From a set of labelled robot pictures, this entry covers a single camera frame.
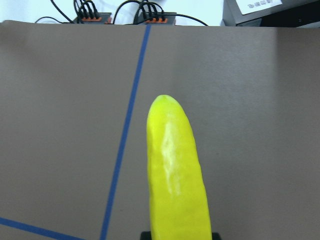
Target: black object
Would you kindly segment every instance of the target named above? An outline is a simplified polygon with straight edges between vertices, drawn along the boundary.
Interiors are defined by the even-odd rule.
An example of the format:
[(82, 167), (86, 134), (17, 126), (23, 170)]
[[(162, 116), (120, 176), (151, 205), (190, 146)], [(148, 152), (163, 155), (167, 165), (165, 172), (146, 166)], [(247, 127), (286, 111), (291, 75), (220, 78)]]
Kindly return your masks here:
[[(151, 239), (151, 232), (150, 231), (143, 231), (141, 233), (140, 240), (152, 240)], [(222, 240), (222, 239), (221, 239), (219, 233), (213, 232), (212, 233), (212, 240)]]
[(318, 23), (319, 13), (320, 0), (282, 0), (280, 5), (248, 14), (241, 13), (236, 0), (224, 0), (223, 22), (240, 27), (301, 27)]

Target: yellow vegetable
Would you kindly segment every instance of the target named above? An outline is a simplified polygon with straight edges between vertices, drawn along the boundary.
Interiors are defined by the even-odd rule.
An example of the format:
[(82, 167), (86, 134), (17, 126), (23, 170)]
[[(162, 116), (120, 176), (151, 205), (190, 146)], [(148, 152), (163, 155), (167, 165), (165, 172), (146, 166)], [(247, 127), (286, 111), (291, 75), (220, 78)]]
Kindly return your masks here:
[(206, 189), (184, 110), (160, 95), (146, 128), (152, 240), (211, 240)]

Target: cardboard surface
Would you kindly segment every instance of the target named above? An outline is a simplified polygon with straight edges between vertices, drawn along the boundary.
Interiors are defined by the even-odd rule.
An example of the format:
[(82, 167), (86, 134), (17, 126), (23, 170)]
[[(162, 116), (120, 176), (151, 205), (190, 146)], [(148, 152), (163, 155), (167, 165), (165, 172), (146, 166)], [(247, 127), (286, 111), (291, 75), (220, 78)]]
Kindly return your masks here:
[[(145, 26), (5, 22), (0, 31), (0, 217), (99, 239)], [(169, 94), (193, 128), (213, 232), (318, 240), (319, 37), (153, 26), (107, 239), (150, 230), (146, 119), (154, 98)], [(83, 64), (82, 51), (99, 63)], [(30, 239), (1, 228), (2, 239)]]

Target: black cable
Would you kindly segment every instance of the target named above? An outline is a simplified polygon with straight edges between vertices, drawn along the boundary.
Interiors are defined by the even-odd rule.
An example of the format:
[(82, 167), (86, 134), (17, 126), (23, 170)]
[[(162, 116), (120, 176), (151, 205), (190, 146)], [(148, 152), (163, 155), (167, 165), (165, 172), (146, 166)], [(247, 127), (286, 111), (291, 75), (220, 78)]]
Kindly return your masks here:
[(79, 15), (81, 16), (81, 18), (87, 19), (88, 12), (87, 12), (87, 9), (84, 7), (84, 5), (85, 5), (85, 2), (80, 0), (80, 6), (78, 5), (78, 12), (79, 12)]
[(70, 18), (68, 18), (68, 16), (67, 15), (65, 15), (61, 10), (60, 10), (60, 8), (55, 4), (55, 2), (54, 2), (54, 0), (51, 0), (51, 3), (53, 4), (53, 6), (55, 7), (55, 9), (57, 9), (58, 10), (58, 12), (59, 13), (61, 13), (62, 14), (62, 16), (64, 16), (65, 17), (65, 19), (67, 19), (70, 23), (72, 23), (72, 24), (74, 24), (75, 22), (74, 21), (72, 21)]
[(85, 6), (88, 8), (88, 6), (86, 5), (86, 3), (85, 2), (83, 2), (82, 4), (81, 4), (81, 6), (80, 6), (80, 8), (79, 8), (79, 11), (80, 11), (80, 13), (83, 13), (83, 17), (85, 18), (85, 19), (88, 19), (89, 18), (89, 8), (88, 8), (88, 10), (85, 8)]
[(81, 11), (79, 11), (79, 4), (78, 4), (78, 1), (77, 0), (73, 0), (73, 7), (74, 7), (74, 10), (75, 10), (75, 13), (76, 13), (76, 23), (78, 24), (79, 21), (80, 23), (84, 23), (84, 21), (82, 21), (82, 18), (83, 18), (83, 14)]
[(90, 16), (91, 19), (93, 19), (93, 18), (98, 19), (98, 18), (100, 17), (99, 12), (98, 12), (98, 10), (97, 10), (97, 8), (96, 8), (96, 5), (94, 4), (94, 2), (93, 2), (92, 0), (85, 0), (85, 1), (83, 1), (82, 4), (81, 4), (81, 6), (79, 7), (79, 12), (80, 12), (80, 13), (82, 13), (81, 10), (83, 10), (83, 14), (84, 14), (85, 18), (88, 18), (88, 14), (89, 14), (89, 16)]
[(159, 15), (158, 15), (158, 11), (157, 11), (156, 6), (152, 2), (144, 2), (142, 4), (142, 7), (144, 7), (144, 5), (148, 5), (148, 7), (150, 7), (149, 17), (152, 17), (151, 7), (153, 8), (153, 12), (155, 14), (155, 19), (158, 21), (159, 20)]
[(41, 19), (53, 19), (55, 20), (56, 22), (60, 23), (60, 24), (69, 24), (69, 22), (62, 22), (62, 21), (59, 21), (57, 19), (55, 19), (54, 17), (52, 16), (43, 16), (43, 17), (40, 17), (37, 21), (35, 21), (34, 23), (36, 24), (37, 22), (39, 22)]
[(158, 3), (156, 3), (156, 2), (149, 2), (148, 0), (143, 0), (143, 1), (140, 3), (139, 8), (138, 8), (137, 11), (135, 12), (134, 19), (133, 19), (133, 24), (137, 24), (138, 19), (139, 19), (139, 12), (140, 12), (140, 10), (142, 10), (143, 19), (146, 19), (146, 18), (147, 18), (144, 5), (147, 5), (147, 6), (148, 6), (149, 17), (152, 17), (151, 7), (153, 8), (153, 10), (154, 10), (154, 12), (155, 12), (155, 15), (156, 15), (156, 19), (157, 19), (157, 20), (159, 19), (159, 16), (158, 16), (158, 11), (157, 11), (157, 9), (155, 8), (155, 6), (158, 6), (158, 7), (161, 9), (161, 12), (164, 13), (163, 8), (162, 8)]
[[(183, 15), (183, 14), (178, 14), (178, 13), (177, 13), (177, 14), (160, 14), (160, 16), (161, 16), (161, 17), (164, 17), (164, 16), (184, 17), (184, 18), (187, 18), (187, 19), (192, 19), (192, 20), (194, 20), (194, 21), (197, 21), (197, 22), (203, 24), (204, 26), (208, 26), (205, 22), (203, 22), (203, 21), (201, 21), (201, 20), (199, 20), (199, 19), (197, 19), (197, 18), (195, 18), (195, 17), (188, 16), (188, 15)], [(144, 19), (143, 21), (137, 22), (136, 24), (137, 24), (137, 25), (138, 25), (138, 24), (143, 24), (145, 21), (152, 20), (152, 19), (153, 19), (153, 17), (149, 17), (149, 18), (147, 18), (147, 19)]]
[(112, 24), (115, 24), (116, 17), (117, 17), (117, 15), (118, 15), (119, 10), (120, 10), (124, 5), (129, 4), (129, 3), (136, 3), (136, 4), (139, 4), (139, 5), (140, 5), (140, 1), (138, 1), (138, 0), (128, 0), (128, 1), (125, 1), (125, 2), (121, 3), (120, 6), (119, 6), (119, 7), (117, 8), (117, 10), (115, 11)]

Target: blue tape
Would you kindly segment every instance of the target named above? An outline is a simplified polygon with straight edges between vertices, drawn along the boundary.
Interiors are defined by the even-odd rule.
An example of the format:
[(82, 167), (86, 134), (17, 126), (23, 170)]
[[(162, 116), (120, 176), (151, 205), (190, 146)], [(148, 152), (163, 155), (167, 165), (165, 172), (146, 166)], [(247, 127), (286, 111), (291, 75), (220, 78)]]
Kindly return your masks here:
[(136, 100), (140, 75), (141, 75), (141, 71), (142, 71), (142, 67), (143, 67), (143, 63), (144, 63), (144, 58), (145, 58), (145, 53), (146, 53), (146, 49), (147, 49), (147, 43), (148, 43), (148, 39), (149, 39), (150, 30), (151, 30), (151, 25), (149, 25), (149, 24), (146, 25), (144, 36), (143, 36), (143, 41), (142, 41), (142, 45), (141, 45), (141, 49), (140, 49), (138, 64), (137, 64), (137, 67), (135, 70), (135, 76), (134, 76), (134, 80), (133, 80), (129, 104), (128, 104), (128, 108), (127, 108), (127, 112), (126, 112), (126, 116), (125, 116), (125, 121), (124, 121), (124, 125), (123, 125), (120, 145), (119, 145), (119, 149), (118, 149), (118, 153), (117, 153), (117, 157), (116, 157), (116, 162), (115, 162), (115, 166), (114, 166), (114, 170), (113, 170), (111, 187), (110, 187), (108, 200), (107, 200), (107, 204), (106, 204), (106, 208), (105, 208), (105, 214), (104, 214), (104, 219), (103, 219), (103, 223), (102, 223), (100, 240), (107, 239), (107, 233), (108, 233), (108, 228), (109, 228), (109, 223), (110, 223), (112, 207), (114, 204), (120, 168), (121, 168), (122, 159), (123, 159), (124, 152), (125, 152), (130, 121), (131, 121), (132, 112), (133, 112), (134, 105), (135, 105), (135, 100)]
[(2, 218), (0, 217), (0, 224), (11, 227), (11, 228), (15, 228), (15, 229), (19, 229), (19, 230), (23, 230), (29, 233), (33, 233), (33, 234), (38, 234), (38, 235), (42, 235), (48, 238), (52, 238), (52, 239), (56, 239), (56, 240), (84, 240), (82, 238), (78, 238), (75, 236), (69, 236), (69, 235), (65, 235), (59, 232), (55, 232), (55, 231), (51, 231), (51, 230), (47, 230), (41, 227), (37, 227), (37, 226), (32, 226), (29, 224), (25, 224), (22, 222), (18, 222), (18, 221), (13, 221), (13, 220), (9, 220), (6, 218)]

